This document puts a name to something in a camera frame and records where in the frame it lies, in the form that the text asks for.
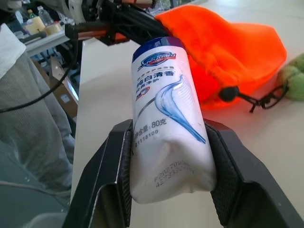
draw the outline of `green tennis ball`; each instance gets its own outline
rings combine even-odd
[[[288,85],[286,97],[304,101],[304,54],[284,66],[278,73],[277,81],[279,85]]]

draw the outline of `orange fabric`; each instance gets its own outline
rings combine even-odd
[[[227,86],[238,86],[242,93],[252,94],[286,60],[286,50],[270,26],[231,23],[193,5],[171,9],[156,18],[184,43],[203,109],[237,102],[219,99],[218,92]]]

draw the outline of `white table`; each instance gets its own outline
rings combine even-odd
[[[274,26],[288,60],[304,52],[304,2],[301,0],[210,0],[202,4],[230,21]],[[74,193],[83,168],[112,127],[132,118],[131,60],[138,47],[129,42],[106,47],[96,39],[84,42],[74,157]],[[265,88],[255,96],[265,94]],[[232,128],[242,143],[272,173],[304,218],[304,103],[284,100],[268,111],[248,111],[246,102],[204,118]],[[132,228],[219,228],[208,192],[184,194],[149,205],[133,202]]]
[[[63,30],[45,38],[34,41],[32,43],[29,43],[28,45],[26,45],[27,53],[29,56],[33,56],[35,54],[48,50],[49,48],[62,44],[68,40],[70,39],[65,36],[65,32]]]

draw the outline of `blue swirl graphic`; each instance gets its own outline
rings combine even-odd
[[[156,94],[155,105],[159,111],[183,126],[198,141],[206,143],[206,140],[189,124],[173,100],[173,91],[178,91],[178,89],[182,89],[183,86],[189,87],[187,81],[184,80],[183,75],[181,75],[178,82],[165,86]]]

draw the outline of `white plastic bottle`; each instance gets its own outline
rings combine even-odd
[[[49,13],[45,9],[43,9],[42,6],[38,6],[37,9],[39,11],[39,17],[41,18],[43,24],[46,27],[54,23]]]
[[[174,37],[133,55],[131,195],[138,203],[211,191],[216,169],[187,53]]]

